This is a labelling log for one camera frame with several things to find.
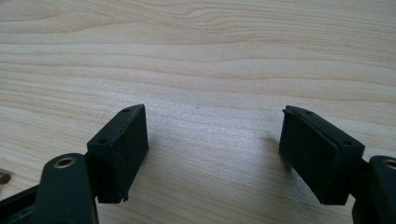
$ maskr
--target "wooden table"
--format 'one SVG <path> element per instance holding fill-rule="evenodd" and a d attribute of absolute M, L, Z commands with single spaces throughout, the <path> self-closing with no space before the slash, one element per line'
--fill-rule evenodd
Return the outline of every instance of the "wooden table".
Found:
<path fill-rule="evenodd" d="M 150 150 L 101 223 L 350 223 L 278 154 L 286 105 L 396 157 L 396 2 L 1 1 L 0 199 L 145 104 Z"/>

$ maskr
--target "screw hole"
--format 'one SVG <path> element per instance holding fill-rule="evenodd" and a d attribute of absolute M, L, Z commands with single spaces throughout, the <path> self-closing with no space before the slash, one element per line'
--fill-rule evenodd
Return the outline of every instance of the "screw hole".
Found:
<path fill-rule="evenodd" d="M 352 146 L 352 143 L 349 142 L 349 141 L 343 141 L 343 144 L 344 144 L 345 146 Z"/>
<path fill-rule="evenodd" d="M 385 164 L 393 170 L 396 170 L 396 161 L 390 161 L 390 160 L 386 160 Z"/>
<path fill-rule="evenodd" d="M 99 144 L 106 144 L 108 142 L 107 139 L 102 138 L 101 140 L 99 140 Z"/>
<path fill-rule="evenodd" d="M 53 164 L 53 166 L 55 168 L 62 169 L 62 168 L 66 168 L 68 166 L 73 165 L 73 163 L 75 163 L 75 162 L 76 162 L 76 159 L 74 159 L 73 157 L 63 158 L 63 159 L 60 159 L 57 162 L 55 162 L 55 164 Z"/>

